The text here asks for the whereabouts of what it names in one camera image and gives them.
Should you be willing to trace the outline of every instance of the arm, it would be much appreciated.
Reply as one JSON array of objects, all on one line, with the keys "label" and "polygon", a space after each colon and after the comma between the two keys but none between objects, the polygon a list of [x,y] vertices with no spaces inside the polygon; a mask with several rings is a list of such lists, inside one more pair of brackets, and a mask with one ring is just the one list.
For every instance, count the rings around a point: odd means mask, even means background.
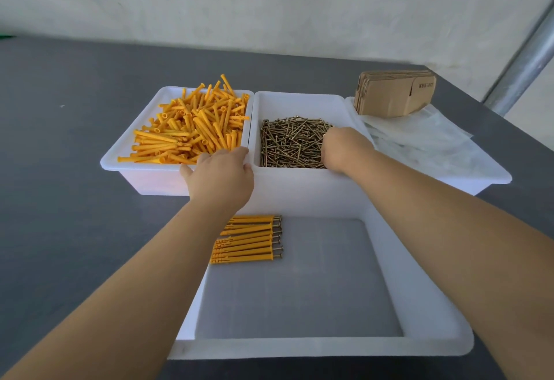
[{"label": "arm", "polygon": [[509,378],[554,372],[554,241],[488,203],[332,128],[322,160],[362,187]]},{"label": "arm", "polygon": [[204,276],[215,239],[250,198],[248,150],[181,167],[190,202],[10,371],[4,380],[155,378]]}]

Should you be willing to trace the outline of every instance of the clear plastic bag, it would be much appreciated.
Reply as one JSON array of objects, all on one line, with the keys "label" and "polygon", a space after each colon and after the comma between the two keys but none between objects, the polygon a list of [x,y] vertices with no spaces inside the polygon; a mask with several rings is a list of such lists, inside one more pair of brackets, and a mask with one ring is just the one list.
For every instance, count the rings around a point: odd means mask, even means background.
[{"label": "clear plastic bag", "polygon": [[393,119],[360,117],[379,151],[422,173],[433,177],[493,175],[494,169],[487,165],[490,159],[484,160],[472,135],[430,104]]}]

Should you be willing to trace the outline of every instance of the cardboard box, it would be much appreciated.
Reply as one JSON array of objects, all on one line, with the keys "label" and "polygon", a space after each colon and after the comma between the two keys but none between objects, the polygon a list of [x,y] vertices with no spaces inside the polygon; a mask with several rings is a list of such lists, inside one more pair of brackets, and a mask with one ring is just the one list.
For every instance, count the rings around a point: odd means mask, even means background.
[{"label": "cardboard box", "polygon": [[430,70],[363,72],[354,107],[361,116],[406,116],[431,103],[437,77]]}]

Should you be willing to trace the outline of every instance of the hand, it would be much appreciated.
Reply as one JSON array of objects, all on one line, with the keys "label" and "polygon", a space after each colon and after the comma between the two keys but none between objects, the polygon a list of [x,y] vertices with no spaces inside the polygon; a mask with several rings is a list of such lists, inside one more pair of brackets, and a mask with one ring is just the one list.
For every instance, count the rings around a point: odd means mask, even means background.
[{"label": "hand", "polygon": [[248,148],[243,146],[227,151],[219,149],[215,154],[202,154],[196,170],[181,166],[181,175],[187,182],[190,200],[210,207],[223,206],[237,212],[245,206],[254,189],[254,174],[250,164],[244,164]]},{"label": "hand", "polygon": [[334,172],[345,173],[352,158],[371,150],[371,141],[356,129],[331,128],[323,135],[321,162]]}]

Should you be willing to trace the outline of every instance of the dark gray tabletop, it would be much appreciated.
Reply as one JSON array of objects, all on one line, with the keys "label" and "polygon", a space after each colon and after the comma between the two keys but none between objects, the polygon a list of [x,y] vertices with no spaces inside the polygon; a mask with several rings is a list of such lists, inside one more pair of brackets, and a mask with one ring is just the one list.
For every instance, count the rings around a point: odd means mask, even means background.
[{"label": "dark gray tabletop", "polygon": [[[0,41],[0,374],[77,307],[187,198],[141,196],[100,158],[165,85],[351,96],[361,71],[414,67],[39,38]],[[439,78],[433,98],[508,170],[480,194],[554,236],[554,152]],[[160,378],[503,378],[464,357],[171,361]]]}]

